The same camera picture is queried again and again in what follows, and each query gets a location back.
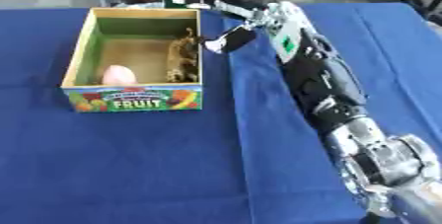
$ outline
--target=robotic hand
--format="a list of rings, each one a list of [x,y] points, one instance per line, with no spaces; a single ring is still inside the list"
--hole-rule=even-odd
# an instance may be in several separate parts
[[[346,187],[374,216],[404,223],[442,223],[438,158],[414,135],[387,136],[365,110],[366,96],[335,48],[303,11],[269,0],[187,0],[244,23],[204,45],[229,52],[265,29],[304,118],[314,127]]]

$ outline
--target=printed fruit graphic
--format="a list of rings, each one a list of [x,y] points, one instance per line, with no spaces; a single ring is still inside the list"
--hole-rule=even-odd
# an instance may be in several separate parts
[[[94,107],[88,103],[79,103],[75,106],[75,108],[80,112],[90,112]]]
[[[93,100],[93,101],[91,101],[91,105],[94,107],[105,107],[106,102],[104,102],[102,100]]]
[[[166,104],[167,104],[169,107],[173,107],[173,106],[175,106],[175,105],[178,105],[180,102],[181,102],[181,101],[179,101],[179,100],[175,100],[175,99],[173,99],[173,98],[170,98],[170,99],[168,99],[168,100],[166,101]]]
[[[179,101],[183,101],[185,100],[190,94],[192,93],[192,91],[189,90],[174,90],[172,92],[172,98],[174,100],[179,100]]]
[[[83,97],[88,101],[99,100],[101,98],[100,94],[98,93],[84,93]]]
[[[142,87],[126,87],[122,90],[123,93],[138,93],[144,91],[146,91],[146,89]]]
[[[188,92],[189,92],[189,95],[187,97],[185,97],[185,99],[181,103],[173,106],[172,109],[180,110],[180,109],[186,108],[188,105],[190,105],[191,103],[194,102],[194,100],[196,99],[198,94],[196,92],[191,92],[191,91],[188,91]]]
[[[73,92],[69,93],[68,96],[69,96],[69,101],[74,104],[87,102],[85,98],[83,98],[83,95],[81,95],[80,93]]]
[[[189,108],[194,109],[196,107],[198,107],[198,103],[192,102],[188,105]]]

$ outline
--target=green label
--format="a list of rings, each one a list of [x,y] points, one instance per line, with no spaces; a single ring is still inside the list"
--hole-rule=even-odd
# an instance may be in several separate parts
[[[201,91],[126,88],[101,92],[67,92],[78,112],[200,110]]]
[[[285,48],[285,51],[289,53],[290,51],[295,48],[295,44],[293,43],[292,39],[287,36],[284,41],[282,42],[282,46]]]

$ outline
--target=table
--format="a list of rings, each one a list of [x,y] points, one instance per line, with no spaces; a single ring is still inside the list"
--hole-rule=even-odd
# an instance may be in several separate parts
[[[401,4],[304,6],[388,133],[441,154],[442,42]],[[350,224],[363,217],[263,34],[204,51],[200,112],[74,113],[57,85],[85,9],[0,11],[0,222]],[[203,34],[236,21],[204,12]]]

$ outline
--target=cardboard box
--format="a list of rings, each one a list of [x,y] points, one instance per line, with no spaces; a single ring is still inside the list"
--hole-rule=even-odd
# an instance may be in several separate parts
[[[61,88],[77,112],[201,110],[200,47],[198,82],[166,81],[169,45],[187,28],[199,36],[199,11],[92,9]],[[102,85],[111,65],[131,69],[138,84]]]

